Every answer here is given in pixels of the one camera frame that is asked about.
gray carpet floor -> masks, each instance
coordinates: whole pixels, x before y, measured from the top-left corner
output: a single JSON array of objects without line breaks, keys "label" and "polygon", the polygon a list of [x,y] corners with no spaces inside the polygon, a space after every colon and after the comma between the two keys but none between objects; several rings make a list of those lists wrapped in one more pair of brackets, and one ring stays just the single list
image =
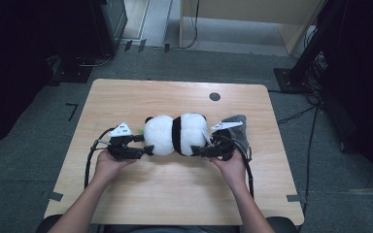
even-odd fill
[{"label": "gray carpet floor", "polygon": [[[273,68],[291,68],[295,63],[296,58],[269,55],[120,49],[110,62],[93,69],[88,83],[45,86],[0,141],[0,232],[34,232],[43,219],[49,202],[43,193],[54,188],[95,79],[256,83],[277,90]],[[277,119],[311,107],[304,95],[270,93],[270,97]],[[71,121],[73,107],[66,103],[79,104]],[[302,202],[313,117],[314,111],[310,111],[280,125]],[[360,154],[340,152],[325,109],[318,111],[310,169],[302,232],[373,232],[373,165]]]}]

person's left hand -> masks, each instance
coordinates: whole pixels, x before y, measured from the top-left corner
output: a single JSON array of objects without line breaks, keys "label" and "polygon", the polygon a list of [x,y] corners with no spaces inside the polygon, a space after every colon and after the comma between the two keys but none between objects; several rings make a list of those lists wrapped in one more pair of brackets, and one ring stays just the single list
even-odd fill
[{"label": "person's left hand", "polygon": [[110,155],[108,150],[102,150],[98,155],[95,175],[93,175],[92,180],[94,182],[109,184],[117,176],[120,169],[134,162],[136,162],[136,159],[117,161]]}]

black and white plush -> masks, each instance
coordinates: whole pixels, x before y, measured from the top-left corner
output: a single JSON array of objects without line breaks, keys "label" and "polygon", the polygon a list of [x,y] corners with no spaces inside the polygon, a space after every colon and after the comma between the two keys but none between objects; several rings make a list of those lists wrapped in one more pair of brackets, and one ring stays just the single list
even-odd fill
[{"label": "black and white plush", "polygon": [[204,147],[207,120],[200,114],[183,114],[175,119],[156,116],[147,119],[144,128],[146,146],[153,145],[153,154],[168,155],[174,150],[182,155],[193,155],[191,146]]}]

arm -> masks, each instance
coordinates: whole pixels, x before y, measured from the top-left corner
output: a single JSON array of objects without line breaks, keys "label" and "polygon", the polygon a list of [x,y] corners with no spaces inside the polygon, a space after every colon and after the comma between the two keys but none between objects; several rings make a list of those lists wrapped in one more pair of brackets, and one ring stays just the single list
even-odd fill
[{"label": "arm", "polygon": [[241,154],[235,150],[228,161],[210,158],[231,188],[242,222],[247,232],[274,232],[245,185],[245,166]]},{"label": "arm", "polygon": [[107,150],[103,150],[98,155],[95,175],[89,185],[50,232],[86,232],[102,193],[120,169],[135,161],[117,162]]}]

hand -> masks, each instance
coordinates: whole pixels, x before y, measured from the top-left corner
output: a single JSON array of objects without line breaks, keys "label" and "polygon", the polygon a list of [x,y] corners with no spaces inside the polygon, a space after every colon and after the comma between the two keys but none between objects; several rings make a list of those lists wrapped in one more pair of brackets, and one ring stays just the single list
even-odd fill
[{"label": "hand", "polygon": [[232,153],[232,157],[227,161],[216,157],[210,158],[210,161],[220,169],[223,179],[231,189],[238,186],[245,186],[245,166],[241,153],[238,150],[235,150]]},{"label": "hand", "polygon": [[98,155],[95,175],[92,180],[94,182],[109,184],[117,176],[120,169],[134,162],[136,162],[136,159],[117,161],[111,156],[108,150],[102,150]]}]

